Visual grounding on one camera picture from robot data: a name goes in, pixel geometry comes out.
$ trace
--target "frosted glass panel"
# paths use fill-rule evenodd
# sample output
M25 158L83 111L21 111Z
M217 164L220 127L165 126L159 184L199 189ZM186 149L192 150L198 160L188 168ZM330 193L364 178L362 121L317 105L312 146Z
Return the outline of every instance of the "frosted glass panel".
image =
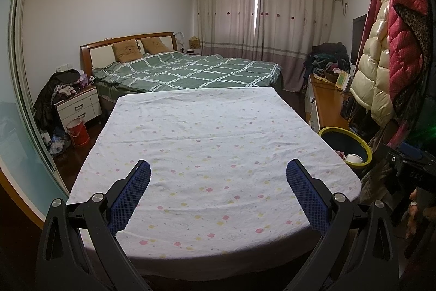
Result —
M18 112L9 66L11 0L0 0L0 168L44 218L53 199L67 199L33 147Z

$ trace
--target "white nightstand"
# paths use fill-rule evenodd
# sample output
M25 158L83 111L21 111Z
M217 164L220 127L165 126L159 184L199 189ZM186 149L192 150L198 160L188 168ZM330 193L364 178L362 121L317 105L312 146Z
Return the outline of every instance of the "white nightstand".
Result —
M58 102L55 106L65 132L67 125L74 119L83 118L87 122L102 113L97 88L93 85L87 86L69 99Z

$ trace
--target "black television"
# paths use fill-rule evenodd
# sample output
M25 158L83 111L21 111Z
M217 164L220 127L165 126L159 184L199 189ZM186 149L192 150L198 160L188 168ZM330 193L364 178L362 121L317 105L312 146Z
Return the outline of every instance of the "black television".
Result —
M366 14L353 19L353 42L352 42L352 53L351 53L351 63L356 64L357 58L359 57L359 48L362 41L363 29L365 28Z

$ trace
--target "yellow rim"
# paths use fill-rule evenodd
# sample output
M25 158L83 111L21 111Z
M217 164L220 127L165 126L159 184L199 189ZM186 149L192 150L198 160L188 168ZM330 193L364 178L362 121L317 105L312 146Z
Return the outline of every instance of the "yellow rim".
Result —
M345 130L343 128L340 127L324 127L322 130L320 130L320 132L318 133L318 135L320 137L322 137L322 134L325 132L341 132L347 136L350 136L352 138L354 138L356 141L358 141L360 143L360 145L365 149L366 151L366 155L367 155L367 160L363 163L349 163L346 162L350 167L352 168L364 168L365 166L367 166L368 164L370 164L370 162L372 161L372 151L371 148L369 148L369 146L366 144L366 142L364 140L362 140L358 135L356 135L355 133Z

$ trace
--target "red bucket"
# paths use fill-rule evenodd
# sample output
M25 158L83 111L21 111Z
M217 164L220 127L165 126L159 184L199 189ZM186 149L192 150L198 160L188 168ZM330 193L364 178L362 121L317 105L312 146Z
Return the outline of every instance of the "red bucket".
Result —
M78 118L71 121L67 125L67 131L75 148L88 144L90 138L84 125L84 119Z

